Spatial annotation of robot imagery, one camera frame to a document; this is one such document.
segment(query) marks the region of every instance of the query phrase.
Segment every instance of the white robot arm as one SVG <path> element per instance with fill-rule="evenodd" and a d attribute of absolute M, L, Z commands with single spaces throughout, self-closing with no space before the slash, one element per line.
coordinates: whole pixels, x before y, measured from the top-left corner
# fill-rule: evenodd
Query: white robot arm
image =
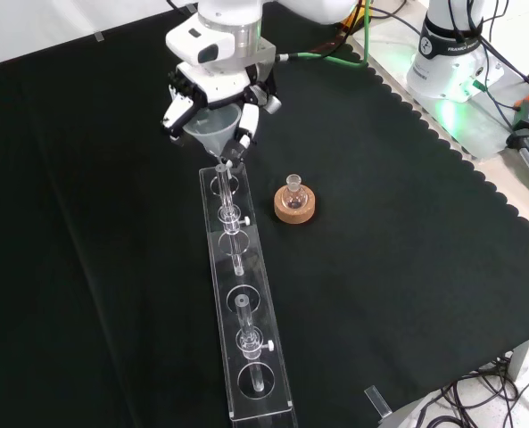
<path fill-rule="evenodd" d="M 276 48 L 260 37 L 264 0 L 200 0 L 198 13 L 170 31 L 166 44 L 183 62 L 169 74 L 173 99 L 162 125 L 173 141 L 202 109 L 243 104 L 233 138 L 217 152 L 226 161 L 241 161 L 251 145 L 260 107 L 276 112 L 272 69 Z M 347 18 L 357 0 L 279 0 L 292 11 L 321 24 Z"/>

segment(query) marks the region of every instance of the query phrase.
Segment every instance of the black cloth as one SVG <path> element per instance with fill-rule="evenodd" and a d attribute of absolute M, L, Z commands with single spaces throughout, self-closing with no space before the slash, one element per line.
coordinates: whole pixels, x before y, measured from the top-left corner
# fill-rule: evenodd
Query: black cloth
<path fill-rule="evenodd" d="M 334 34 L 266 7 L 279 52 Z M 227 427 L 199 144 L 160 131 L 163 14 L 0 65 L 0 426 Z M 382 85 L 277 67 L 247 160 L 302 427 L 375 426 L 529 339 L 529 225 Z M 275 218 L 289 173 L 318 197 Z"/>

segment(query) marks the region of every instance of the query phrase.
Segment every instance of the scalloped edge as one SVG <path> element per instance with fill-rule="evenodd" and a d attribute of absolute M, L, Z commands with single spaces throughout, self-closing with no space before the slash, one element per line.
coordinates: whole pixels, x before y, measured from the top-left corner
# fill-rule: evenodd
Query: scalloped edge
<path fill-rule="evenodd" d="M 363 48 L 357 41 L 355 41 L 355 39 L 349 40 L 348 45 L 351 47 L 354 56 L 362 58 L 361 55 L 364 54 Z M 369 64 L 366 69 L 367 72 L 380 79 L 381 85 L 392 95 L 392 98 L 398 101 L 399 104 L 404 106 L 404 108 L 409 109 L 409 114 L 424 124 L 426 132 L 431 134 L 434 138 L 437 138 L 439 143 L 445 149 L 448 148 L 453 156 L 456 156 L 459 161 L 462 161 L 461 163 L 468 165 L 470 167 L 470 172 L 479 177 L 480 181 L 488 186 L 489 190 L 493 192 L 494 197 L 501 202 L 501 206 L 506 210 L 511 211 L 512 216 L 517 218 L 520 226 L 529 234 L 529 218 L 521 215 L 520 209 L 509 202 L 508 196 L 499 191 L 496 184 L 489 180 L 482 170 L 477 169 L 477 167 L 480 166 L 481 161 L 464 150 L 464 147 L 462 147 L 462 145 L 460 145 L 460 143 L 453 138 L 425 108 L 417 103 L 407 91 L 398 84 L 393 84 L 393 77 L 391 77 L 391 75 L 389 75 L 377 61 L 372 57 L 369 57 L 368 59 Z"/>

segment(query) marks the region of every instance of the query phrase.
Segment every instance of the glass tube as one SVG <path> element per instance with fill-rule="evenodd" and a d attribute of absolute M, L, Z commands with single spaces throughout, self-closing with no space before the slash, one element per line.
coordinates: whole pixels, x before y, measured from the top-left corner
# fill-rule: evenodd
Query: glass tube
<path fill-rule="evenodd" d="M 242 250 L 240 248 L 240 243 L 238 242 L 238 234 L 230 235 L 230 248 L 232 249 L 232 265 L 235 268 L 235 275 L 242 276 L 244 275 L 244 266 L 243 258 L 241 256 Z"/>
<path fill-rule="evenodd" d="M 226 165 L 220 163 L 215 167 L 217 171 L 217 178 L 219 181 L 219 194 L 222 202 L 222 209 L 224 216 L 231 216 L 233 214 L 232 192 L 230 191 L 230 182 L 228 181 L 228 168 Z"/>
<path fill-rule="evenodd" d="M 258 334 L 254 330 L 252 321 L 252 311 L 250 300 L 246 294 L 238 294 L 235 298 L 236 314 L 240 323 L 241 344 L 243 354 L 248 359 L 256 359 L 260 356 L 260 342 Z M 252 378 L 252 387 L 256 392 L 264 391 L 264 379 L 260 364 L 250 364 L 250 376 Z"/>

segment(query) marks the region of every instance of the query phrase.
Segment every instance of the clear acrylic rack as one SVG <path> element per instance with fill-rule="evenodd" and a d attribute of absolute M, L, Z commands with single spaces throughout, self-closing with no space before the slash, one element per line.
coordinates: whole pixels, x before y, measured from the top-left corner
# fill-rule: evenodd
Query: clear acrylic rack
<path fill-rule="evenodd" d="M 199 175 L 230 419 L 297 427 L 244 164 Z"/>

